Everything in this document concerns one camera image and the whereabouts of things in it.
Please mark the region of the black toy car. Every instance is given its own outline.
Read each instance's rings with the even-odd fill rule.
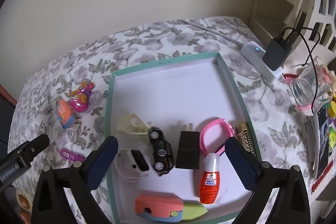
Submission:
[[[154,149],[153,169],[157,172],[159,177],[166,175],[174,167],[171,145],[165,141],[161,129],[157,127],[151,128],[149,138]]]

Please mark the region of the clear glass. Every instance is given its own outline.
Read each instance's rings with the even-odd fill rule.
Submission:
[[[327,96],[328,98],[325,98],[325,96],[332,86],[330,72],[318,56],[314,58],[314,64],[318,76],[316,100],[329,100],[329,96]],[[308,107],[312,103],[316,90],[316,77],[312,63],[305,67],[300,75],[292,81],[291,90],[298,105]]]

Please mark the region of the white bottle cap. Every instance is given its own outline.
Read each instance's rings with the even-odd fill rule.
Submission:
[[[204,160],[204,171],[217,172],[219,170],[219,155],[216,153],[210,153]]]

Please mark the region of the bed sheet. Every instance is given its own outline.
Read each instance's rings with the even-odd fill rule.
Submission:
[[[242,43],[257,40],[251,30],[235,17],[188,19]],[[44,165],[64,168],[72,163],[61,158],[59,151],[67,148],[87,156],[104,140],[105,105],[108,84],[113,71],[140,63],[177,56],[219,52],[229,67],[248,108],[263,160],[279,168],[301,167],[307,188],[312,181],[306,139],[301,116],[295,108],[291,92],[283,78],[274,85],[263,80],[256,69],[240,54],[241,46],[214,33],[172,20],[145,24],[104,36],[68,52],[32,75],[17,102],[8,151],[26,140],[47,134],[50,146],[32,162],[32,167],[14,185],[34,196]],[[95,83],[89,108],[82,113],[82,123],[73,133],[62,130],[54,113],[56,100],[69,99],[81,81]],[[84,224],[74,198],[66,190],[69,204],[78,223]],[[112,221],[106,180],[92,195]],[[259,220],[263,223],[275,200],[273,192]]]

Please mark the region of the colorful foam toy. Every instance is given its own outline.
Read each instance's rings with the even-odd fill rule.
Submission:
[[[135,199],[135,213],[153,221],[176,223],[194,220],[207,211],[202,204],[184,204],[180,198],[140,195]]]

